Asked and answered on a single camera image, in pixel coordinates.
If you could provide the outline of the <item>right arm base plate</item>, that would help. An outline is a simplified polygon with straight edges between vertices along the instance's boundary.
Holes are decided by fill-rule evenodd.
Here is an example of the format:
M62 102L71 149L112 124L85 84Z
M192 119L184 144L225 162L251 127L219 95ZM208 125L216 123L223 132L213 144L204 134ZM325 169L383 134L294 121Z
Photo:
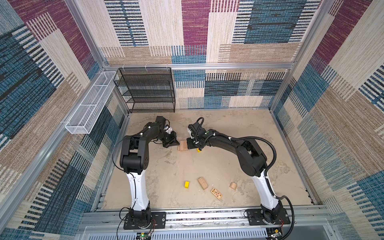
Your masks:
M291 219L286 209L279 211L270 211L268 209L248 209L246 210L246 218L248 218L250 226L266 226L266 225L290 225Z

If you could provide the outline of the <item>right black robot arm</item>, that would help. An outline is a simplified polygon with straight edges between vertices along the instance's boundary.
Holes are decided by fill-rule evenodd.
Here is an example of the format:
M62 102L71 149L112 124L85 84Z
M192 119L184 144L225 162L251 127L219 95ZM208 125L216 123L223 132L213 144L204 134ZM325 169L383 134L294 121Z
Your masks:
M234 138L216 130L205 130L202 124L196 122L188 125L190 137L187 138L188 149L202 150L204 147L216 147L235 154L242 171L253 179L261 199L263 220L266 224L274 224L279 220L284 208L279 197L275 194L268 176L268 170L276 162L275 147L267 140L248 136ZM273 152L271 163L267 164L267 156L257 143L266 143Z

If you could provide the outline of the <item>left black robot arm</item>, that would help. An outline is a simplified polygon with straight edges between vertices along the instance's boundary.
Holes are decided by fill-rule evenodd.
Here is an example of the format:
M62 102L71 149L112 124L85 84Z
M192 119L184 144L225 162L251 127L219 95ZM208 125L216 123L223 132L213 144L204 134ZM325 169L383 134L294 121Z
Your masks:
M147 123L143 130L122 140L120 168L127 175L131 188L132 203L124 217L124 229L149 229L155 224L146 190L146 169L150 161L149 144L161 141L164 148L179 146L177 134L163 116Z

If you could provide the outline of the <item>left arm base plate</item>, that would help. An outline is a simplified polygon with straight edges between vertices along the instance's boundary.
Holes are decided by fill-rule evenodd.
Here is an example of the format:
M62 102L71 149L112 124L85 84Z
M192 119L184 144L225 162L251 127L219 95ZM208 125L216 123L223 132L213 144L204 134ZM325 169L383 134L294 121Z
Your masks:
M134 216L128 213L124 217L124 230L150 230L164 229L166 224L166 212L139 213Z

